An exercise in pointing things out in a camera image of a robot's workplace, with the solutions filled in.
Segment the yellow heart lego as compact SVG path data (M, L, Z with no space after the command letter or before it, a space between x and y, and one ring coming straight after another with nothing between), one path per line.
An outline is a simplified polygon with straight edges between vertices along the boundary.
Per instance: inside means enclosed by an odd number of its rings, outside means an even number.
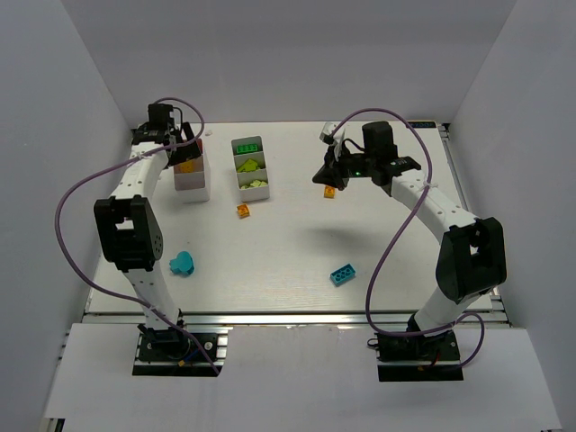
M194 172L194 163L192 161L182 163L179 165L179 169L182 173L193 173Z

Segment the orange 2x3 lego brick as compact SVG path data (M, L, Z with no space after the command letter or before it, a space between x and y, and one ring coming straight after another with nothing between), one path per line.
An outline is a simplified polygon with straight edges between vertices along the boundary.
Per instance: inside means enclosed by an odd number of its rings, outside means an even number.
M333 199L336 194L336 189L330 186L325 186L323 196L327 199Z

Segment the green lego brick top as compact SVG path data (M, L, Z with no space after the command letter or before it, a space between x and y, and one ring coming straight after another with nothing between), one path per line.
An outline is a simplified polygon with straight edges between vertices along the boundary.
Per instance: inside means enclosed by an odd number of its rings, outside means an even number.
M258 144L257 143L248 143L248 144L238 145L236 147L236 151L237 151L238 155L258 152Z

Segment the lime 2x3 lego brick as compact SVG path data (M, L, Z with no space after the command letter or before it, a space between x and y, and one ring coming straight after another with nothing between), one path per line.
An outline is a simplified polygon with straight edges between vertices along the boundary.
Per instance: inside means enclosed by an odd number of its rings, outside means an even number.
M266 167L266 164L264 162L260 162L258 160L255 160L253 158L247 159L246 161L244 161L242 164L240 164L237 167L237 172L238 173L250 173L250 172L255 172L257 170L260 169L264 169Z

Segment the orange small lego brick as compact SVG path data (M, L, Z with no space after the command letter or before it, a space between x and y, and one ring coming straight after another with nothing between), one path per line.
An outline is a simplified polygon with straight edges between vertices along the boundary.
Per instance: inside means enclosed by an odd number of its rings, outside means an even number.
M245 203L242 203L237 207L237 213L240 219L245 219L250 216L250 209Z

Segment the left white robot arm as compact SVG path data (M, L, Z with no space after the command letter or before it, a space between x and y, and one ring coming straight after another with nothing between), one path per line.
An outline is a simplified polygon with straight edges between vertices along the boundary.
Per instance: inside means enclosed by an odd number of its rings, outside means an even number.
M191 124L176 119L183 115L176 103L183 101L165 97L148 106L148 120L132 132L121 181L94 204L104 258L130 282L144 310L144 331L166 331L180 316L159 263L164 240L150 198L165 169L203 155Z

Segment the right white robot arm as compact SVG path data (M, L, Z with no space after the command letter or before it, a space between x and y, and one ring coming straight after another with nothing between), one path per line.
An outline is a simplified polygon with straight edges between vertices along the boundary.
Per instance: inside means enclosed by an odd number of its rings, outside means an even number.
M387 121L367 123L362 133L364 147L353 153L342 129L326 123L319 138L328 148L312 181L344 190L352 178L369 178L433 234L440 246L436 289L410 318L407 332L429 338L445 333L470 304L506 280L502 225L478 218L433 186L415 159L399 155Z

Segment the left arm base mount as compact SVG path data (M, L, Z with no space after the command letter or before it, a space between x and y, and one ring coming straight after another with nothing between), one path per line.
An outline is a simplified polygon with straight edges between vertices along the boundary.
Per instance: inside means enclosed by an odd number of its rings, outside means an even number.
M174 328L138 325L139 338L131 374L137 377L217 377L223 360L221 335L193 333L196 342Z

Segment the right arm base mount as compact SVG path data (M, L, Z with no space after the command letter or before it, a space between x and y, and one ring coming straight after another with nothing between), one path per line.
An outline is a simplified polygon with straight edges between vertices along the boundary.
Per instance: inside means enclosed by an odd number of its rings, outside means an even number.
M376 330L367 340L376 353L380 383L461 382L464 379L455 333L409 336L405 332Z

